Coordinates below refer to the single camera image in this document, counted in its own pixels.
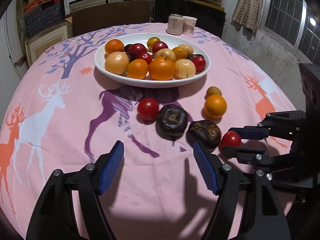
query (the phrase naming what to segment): pink tablecloth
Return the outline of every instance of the pink tablecloth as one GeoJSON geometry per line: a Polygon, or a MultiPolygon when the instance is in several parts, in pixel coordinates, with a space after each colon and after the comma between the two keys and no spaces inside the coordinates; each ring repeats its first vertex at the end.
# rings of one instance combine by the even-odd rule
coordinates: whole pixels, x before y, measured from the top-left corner
{"type": "MultiPolygon", "coordinates": [[[[212,67],[205,78],[192,84],[174,89],[141,89],[116,83],[95,69],[95,50],[107,40],[165,30],[165,24],[148,23],[81,35],[54,45],[27,72],[8,107],[8,122],[4,120],[0,134],[0,205],[23,237],[54,169],[78,171],[121,140],[125,146],[124,165],[111,190],[101,197],[116,237],[200,239],[217,198],[207,190],[185,137],[174,144],[161,139],[154,123],[145,125],[137,119],[137,102],[142,97],[156,97],[161,104],[180,104],[193,120],[201,120],[205,92],[217,86],[228,103],[226,114],[218,122],[222,133],[230,127],[256,125],[268,112],[294,110],[254,62],[198,28],[193,36],[182,38],[202,47],[212,67]]],[[[273,155],[287,153],[290,148],[289,142],[275,138],[247,145],[263,146],[273,155]]],[[[231,161],[243,171],[251,169],[231,161]]],[[[86,236],[76,193],[74,197],[79,231],[86,236]]],[[[280,193],[279,197],[287,212],[294,196],[280,193]]],[[[230,237],[237,234],[241,201],[242,193],[230,237]]]]}

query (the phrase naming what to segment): red tomato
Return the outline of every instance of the red tomato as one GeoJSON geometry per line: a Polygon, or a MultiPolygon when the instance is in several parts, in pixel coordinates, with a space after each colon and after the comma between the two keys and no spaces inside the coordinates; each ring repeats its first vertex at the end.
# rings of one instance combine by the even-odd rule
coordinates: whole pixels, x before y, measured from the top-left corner
{"type": "Polygon", "coordinates": [[[128,49],[128,55],[137,58],[141,53],[147,52],[146,47],[141,43],[133,44],[128,49]]]}
{"type": "Polygon", "coordinates": [[[200,57],[200,56],[194,57],[192,59],[192,62],[193,62],[193,64],[196,65],[197,72],[204,71],[205,66],[207,65],[205,59],[203,57],[200,57]]]}
{"type": "Polygon", "coordinates": [[[138,58],[145,60],[148,63],[148,65],[152,61],[152,56],[147,52],[141,53],[138,58]]]}
{"type": "Polygon", "coordinates": [[[241,137],[240,135],[235,131],[229,131],[224,134],[222,137],[222,140],[220,142],[220,146],[222,148],[226,146],[235,146],[239,147],[241,146],[241,137]]]}
{"type": "Polygon", "coordinates": [[[159,112],[159,103],[154,98],[145,98],[138,105],[138,114],[146,121],[154,120],[159,112]]]}
{"type": "Polygon", "coordinates": [[[167,49],[168,45],[165,44],[163,41],[156,42],[152,47],[152,53],[156,54],[161,49],[167,49]]]}

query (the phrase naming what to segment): window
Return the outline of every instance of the window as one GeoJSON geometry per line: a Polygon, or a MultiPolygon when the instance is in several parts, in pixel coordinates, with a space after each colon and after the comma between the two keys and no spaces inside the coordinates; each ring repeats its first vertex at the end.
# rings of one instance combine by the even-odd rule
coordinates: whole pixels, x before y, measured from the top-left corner
{"type": "Polygon", "coordinates": [[[311,8],[308,9],[308,15],[302,35],[299,50],[317,66],[320,66],[320,25],[316,14],[311,8]]]}
{"type": "Polygon", "coordinates": [[[271,0],[266,27],[295,45],[303,9],[303,0],[271,0]]]}

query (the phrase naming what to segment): white door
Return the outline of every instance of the white door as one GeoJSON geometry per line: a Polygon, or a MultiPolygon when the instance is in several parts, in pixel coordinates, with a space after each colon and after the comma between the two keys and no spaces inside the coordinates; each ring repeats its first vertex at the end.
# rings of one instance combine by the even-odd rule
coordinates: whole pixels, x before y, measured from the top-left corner
{"type": "Polygon", "coordinates": [[[4,17],[0,20],[0,126],[20,78],[10,60],[4,34],[4,17]]]}
{"type": "MultiPolygon", "coordinates": [[[[16,0],[12,0],[4,13],[4,33],[9,53],[13,63],[15,63],[23,56],[17,29],[16,0]]],[[[28,66],[24,63],[23,65],[18,66],[16,70],[18,75],[23,78],[28,71],[28,66]]]]}

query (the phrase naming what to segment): white cup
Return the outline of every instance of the white cup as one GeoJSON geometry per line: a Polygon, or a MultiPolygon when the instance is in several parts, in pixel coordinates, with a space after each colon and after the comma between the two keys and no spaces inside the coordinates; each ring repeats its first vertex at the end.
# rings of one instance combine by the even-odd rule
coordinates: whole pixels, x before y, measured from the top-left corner
{"type": "Polygon", "coordinates": [[[182,33],[186,35],[192,35],[198,19],[189,16],[184,16],[183,19],[184,23],[182,33]]]}

